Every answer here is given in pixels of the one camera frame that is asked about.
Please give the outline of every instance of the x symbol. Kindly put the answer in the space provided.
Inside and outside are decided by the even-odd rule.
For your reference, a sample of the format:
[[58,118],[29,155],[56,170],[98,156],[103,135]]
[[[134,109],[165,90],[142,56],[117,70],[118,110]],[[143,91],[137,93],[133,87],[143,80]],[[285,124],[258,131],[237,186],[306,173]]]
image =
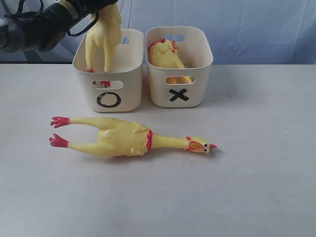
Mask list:
[[180,90],[179,92],[178,91],[175,91],[173,89],[170,89],[169,92],[171,94],[174,94],[174,96],[170,99],[170,101],[175,101],[176,99],[180,98],[184,101],[188,101],[189,97],[188,96],[185,96],[184,93],[188,92],[186,89],[182,89]]

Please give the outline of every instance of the storage bin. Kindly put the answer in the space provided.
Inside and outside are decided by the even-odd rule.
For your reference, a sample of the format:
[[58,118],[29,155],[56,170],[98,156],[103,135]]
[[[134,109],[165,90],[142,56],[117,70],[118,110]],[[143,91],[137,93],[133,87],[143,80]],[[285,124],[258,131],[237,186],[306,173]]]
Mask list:
[[[150,63],[149,47],[168,36],[184,36],[176,41],[178,55],[185,69],[164,69]],[[145,37],[146,61],[152,102],[164,108],[194,107],[205,95],[213,55],[204,32],[195,27],[168,26],[155,27],[147,31]],[[168,84],[167,77],[193,77],[191,84]]]
[[85,37],[73,60],[87,104],[96,112],[128,112],[141,104],[144,35],[134,29],[122,29],[121,32],[122,38],[129,42],[116,47],[112,72],[104,72],[102,48],[95,53],[94,73],[87,72]]

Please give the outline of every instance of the tabletop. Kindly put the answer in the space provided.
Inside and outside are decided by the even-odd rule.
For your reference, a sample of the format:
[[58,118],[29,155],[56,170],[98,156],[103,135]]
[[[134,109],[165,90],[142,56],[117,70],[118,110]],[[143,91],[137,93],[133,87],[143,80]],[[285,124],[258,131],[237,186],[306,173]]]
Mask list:
[[[0,65],[0,236],[315,237],[316,67],[214,65],[203,102],[130,113],[86,105],[71,65]],[[96,158],[49,144],[91,142],[84,125],[111,116],[218,146]]]

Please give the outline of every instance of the o symbol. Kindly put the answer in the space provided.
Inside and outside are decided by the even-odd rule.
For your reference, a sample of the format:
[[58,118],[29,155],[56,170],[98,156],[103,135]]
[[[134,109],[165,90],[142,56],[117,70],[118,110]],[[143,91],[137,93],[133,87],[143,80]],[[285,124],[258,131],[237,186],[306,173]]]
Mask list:
[[[102,103],[101,103],[102,98],[103,98],[104,96],[106,96],[107,94],[108,94],[108,95],[115,95],[115,96],[116,96],[117,101],[116,101],[115,104],[112,104],[112,105],[105,105],[105,104],[102,104]],[[120,96],[119,96],[118,94],[116,94],[116,93],[114,93],[114,92],[104,92],[104,93],[102,93],[101,95],[98,96],[98,98],[97,98],[97,103],[98,103],[99,106],[102,106],[102,107],[104,107],[104,108],[115,108],[115,107],[117,107],[117,106],[120,105],[120,103],[121,103],[121,98],[120,98]]]

